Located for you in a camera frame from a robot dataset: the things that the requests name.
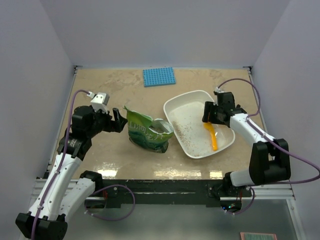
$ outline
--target white wall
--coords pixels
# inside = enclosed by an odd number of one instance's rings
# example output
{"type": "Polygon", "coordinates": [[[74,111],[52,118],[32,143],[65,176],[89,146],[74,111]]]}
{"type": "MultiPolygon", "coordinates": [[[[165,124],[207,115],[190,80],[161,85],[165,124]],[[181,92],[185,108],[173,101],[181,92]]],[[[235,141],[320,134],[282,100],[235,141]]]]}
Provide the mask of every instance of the white wall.
{"type": "Polygon", "coordinates": [[[73,64],[252,66],[289,0],[41,0],[73,64]]]}
{"type": "MultiPolygon", "coordinates": [[[[269,132],[320,165],[320,1],[292,0],[253,67],[269,132]]],[[[292,180],[317,171],[291,159],[292,180]]],[[[293,186],[310,240],[318,240],[320,181],[293,186]]]]}
{"type": "Polygon", "coordinates": [[[14,240],[49,161],[73,76],[39,0],[0,2],[0,239],[14,240]]]}

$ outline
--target crumpled plastic bag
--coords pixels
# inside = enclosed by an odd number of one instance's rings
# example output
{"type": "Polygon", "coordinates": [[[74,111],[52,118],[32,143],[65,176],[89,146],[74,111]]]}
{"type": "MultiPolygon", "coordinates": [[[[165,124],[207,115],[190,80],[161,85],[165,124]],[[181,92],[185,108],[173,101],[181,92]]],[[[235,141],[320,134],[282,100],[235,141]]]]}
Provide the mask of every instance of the crumpled plastic bag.
{"type": "Polygon", "coordinates": [[[129,139],[132,143],[155,153],[165,153],[174,127],[167,121],[133,111],[124,106],[128,120],[129,139]]]}

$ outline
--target green bag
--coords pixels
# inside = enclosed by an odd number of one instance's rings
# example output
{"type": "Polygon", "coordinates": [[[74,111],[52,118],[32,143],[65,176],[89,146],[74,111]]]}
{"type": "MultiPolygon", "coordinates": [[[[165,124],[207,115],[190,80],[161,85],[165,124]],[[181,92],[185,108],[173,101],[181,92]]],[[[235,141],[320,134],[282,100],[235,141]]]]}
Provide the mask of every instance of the green bag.
{"type": "Polygon", "coordinates": [[[165,153],[168,149],[168,139],[174,134],[174,128],[167,121],[132,111],[124,106],[128,120],[129,139],[132,143],[153,151],[165,153]]]}

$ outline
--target white tray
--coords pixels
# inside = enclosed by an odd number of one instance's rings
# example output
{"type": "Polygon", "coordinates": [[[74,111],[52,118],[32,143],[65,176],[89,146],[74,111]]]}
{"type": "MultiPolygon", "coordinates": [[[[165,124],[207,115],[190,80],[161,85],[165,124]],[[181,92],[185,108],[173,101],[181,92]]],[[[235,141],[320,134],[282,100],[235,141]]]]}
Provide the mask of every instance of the white tray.
{"type": "Polygon", "coordinates": [[[163,110],[185,154],[200,159],[229,147],[234,143],[235,132],[224,125],[214,124],[218,150],[213,151],[210,132],[202,122],[205,102],[214,102],[206,91],[186,92],[166,101],[163,110]]]}

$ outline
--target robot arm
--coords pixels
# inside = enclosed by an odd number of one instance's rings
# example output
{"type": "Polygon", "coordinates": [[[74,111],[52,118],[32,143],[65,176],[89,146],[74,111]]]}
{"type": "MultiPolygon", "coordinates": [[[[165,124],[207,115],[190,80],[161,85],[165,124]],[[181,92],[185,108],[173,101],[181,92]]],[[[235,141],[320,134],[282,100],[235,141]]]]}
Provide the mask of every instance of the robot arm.
{"type": "Polygon", "coordinates": [[[209,101],[205,103],[202,121],[226,125],[240,134],[252,148],[249,168],[226,173],[223,179],[224,189],[288,180],[291,176],[289,156],[275,149],[264,136],[285,150],[288,150],[288,143],[284,139],[275,139],[251,121],[246,111],[240,105],[236,106],[231,92],[220,91],[215,92],[215,95],[217,104],[209,101]],[[262,132],[262,136],[248,121],[262,132]]]}
{"type": "Polygon", "coordinates": [[[64,197],[72,176],[84,160],[92,146],[91,139],[102,131],[120,133],[127,119],[123,118],[117,108],[113,108],[114,120],[107,109],[109,96],[106,93],[88,94],[92,98],[90,106],[79,106],[72,115],[72,132],[60,140],[54,166],[35,203],[28,213],[19,213],[15,220],[16,225],[26,238],[31,238],[33,222],[37,211],[41,208],[36,223],[36,240],[62,240],[67,232],[68,221],[78,207],[94,191],[102,188],[102,176],[96,172],[85,171],[81,174],[76,186],[64,197]],[[63,151],[66,154],[62,161],[63,151]]]}

